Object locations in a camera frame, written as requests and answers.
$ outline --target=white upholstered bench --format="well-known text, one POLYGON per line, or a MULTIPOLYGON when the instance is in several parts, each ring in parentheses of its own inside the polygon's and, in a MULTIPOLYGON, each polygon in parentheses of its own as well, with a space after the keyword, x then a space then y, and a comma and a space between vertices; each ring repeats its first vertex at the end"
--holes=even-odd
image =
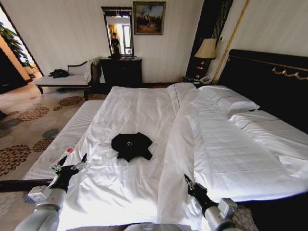
POLYGON ((51 169, 51 165, 59 160, 67 148, 78 143, 84 132, 88 129, 103 101, 104 100, 86 101, 49 147, 37 159, 31 169, 26 173, 23 180, 41 180, 41 182, 43 182, 43 180, 53 179, 55 172, 51 169))
POLYGON ((65 88, 86 88, 89 89, 96 83, 101 76, 101 67, 95 62, 85 61, 78 65, 68 65, 67 77, 53 78, 50 76, 43 76, 34 81, 34 84, 43 94, 42 87, 65 87, 65 88))

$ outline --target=gold headboard trim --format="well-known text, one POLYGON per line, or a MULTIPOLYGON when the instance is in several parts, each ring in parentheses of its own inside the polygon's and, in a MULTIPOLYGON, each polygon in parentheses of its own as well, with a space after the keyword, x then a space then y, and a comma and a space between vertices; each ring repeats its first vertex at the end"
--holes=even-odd
POLYGON ((277 75, 284 75, 286 77, 296 77, 298 80, 308 80, 308 77, 301 77, 298 75, 298 72, 294 73, 294 74, 288 74, 287 70, 283 70, 283 71, 276 71, 276 68, 274 67, 272 69, 272 71, 277 74, 277 75))
POLYGON ((283 64, 271 63, 271 62, 261 61, 261 60, 257 60, 257 59, 247 59, 247 58, 243 58, 243 57, 235 56, 235 55, 229 55, 229 57, 234 57, 234 58, 239 58, 239 59, 246 59, 246 60, 249 60, 249 61, 259 62, 259 63, 263 63, 263 64, 270 64, 270 65, 273 65, 273 66, 281 66, 281 67, 285 67, 285 68, 289 68, 289 69, 294 69, 294 70, 308 72, 308 69, 302 68, 302 67, 288 66, 288 65, 283 65, 283 64))

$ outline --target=wall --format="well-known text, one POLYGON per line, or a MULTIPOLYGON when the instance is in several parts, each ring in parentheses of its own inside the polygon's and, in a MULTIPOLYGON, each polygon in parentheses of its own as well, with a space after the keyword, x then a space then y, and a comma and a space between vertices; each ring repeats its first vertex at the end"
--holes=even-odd
MULTIPOLYGON (((213 76, 225 52, 246 0, 234 0, 217 47, 217 58, 208 74, 213 76)), ((307 0, 250 0, 230 49, 308 56, 307 0)))
POLYGON ((20 73, 20 75, 24 78, 24 80, 29 80, 30 79, 29 75, 27 74, 25 69, 21 66, 20 62, 18 61, 14 53, 11 51, 10 47, 5 42, 5 40, 2 38, 2 36, 0 36, 0 48, 3 50, 3 52, 12 62, 12 64, 15 66, 15 68, 20 73))
MULTIPOLYGON (((44 74, 110 55, 101 6, 132 0, 1 0, 44 74)), ((185 76, 203 0, 166 0, 164 34, 135 36, 144 82, 185 76)))

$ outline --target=wooden cabinet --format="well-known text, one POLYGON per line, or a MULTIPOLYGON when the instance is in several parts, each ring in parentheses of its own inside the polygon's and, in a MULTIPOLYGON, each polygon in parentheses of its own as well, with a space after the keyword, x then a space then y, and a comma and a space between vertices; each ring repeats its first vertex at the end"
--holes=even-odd
POLYGON ((100 60, 108 86, 138 88, 142 84, 141 58, 121 57, 100 60))

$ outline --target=dark headboard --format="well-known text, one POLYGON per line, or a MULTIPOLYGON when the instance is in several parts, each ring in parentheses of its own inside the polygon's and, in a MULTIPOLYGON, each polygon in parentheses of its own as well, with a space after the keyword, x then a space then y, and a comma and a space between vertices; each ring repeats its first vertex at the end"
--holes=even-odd
POLYGON ((218 85, 308 134, 308 57, 231 50, 218 85))

